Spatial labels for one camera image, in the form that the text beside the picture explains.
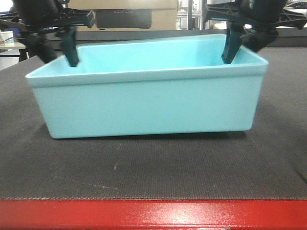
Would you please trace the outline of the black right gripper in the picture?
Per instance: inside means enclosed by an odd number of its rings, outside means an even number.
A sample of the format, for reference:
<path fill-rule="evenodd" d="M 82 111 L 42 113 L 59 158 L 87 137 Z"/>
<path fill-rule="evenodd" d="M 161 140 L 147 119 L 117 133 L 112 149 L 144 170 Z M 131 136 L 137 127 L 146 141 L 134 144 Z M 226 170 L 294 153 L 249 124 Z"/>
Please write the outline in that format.
<path fill-rule="evenodd" d="M 205 5 L 205 21 L 229 21 L 222 60 L 231 64 L 241 45 L 257 53 L 279 36 L 276 27 L 294 27 L 302 30 L 307 17 L 285 10 L 285 0 L 236 0 Z M 255 27 L 244 29 L 249 24 Z"/>

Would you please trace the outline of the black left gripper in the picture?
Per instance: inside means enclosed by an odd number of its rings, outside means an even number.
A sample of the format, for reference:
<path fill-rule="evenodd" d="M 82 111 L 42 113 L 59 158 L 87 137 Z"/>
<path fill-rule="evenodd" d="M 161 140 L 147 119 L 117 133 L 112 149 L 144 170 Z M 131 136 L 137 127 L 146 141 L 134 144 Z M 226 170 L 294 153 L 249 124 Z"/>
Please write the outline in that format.
<path fill-rule="evenodd" d="M 64 7 L 68 0 L 14 0 L 12 13 L 0 16 L 0 29 L 16 28 L 20 31 L 20 43 L 33 56 L 45 64 L 57 58 L 46 34 L 56 33 L 61 39 L 60 48 L 71 67 L 79 63 L 76 49 L 76 27 L 94 25 L 91 10 Z"/>

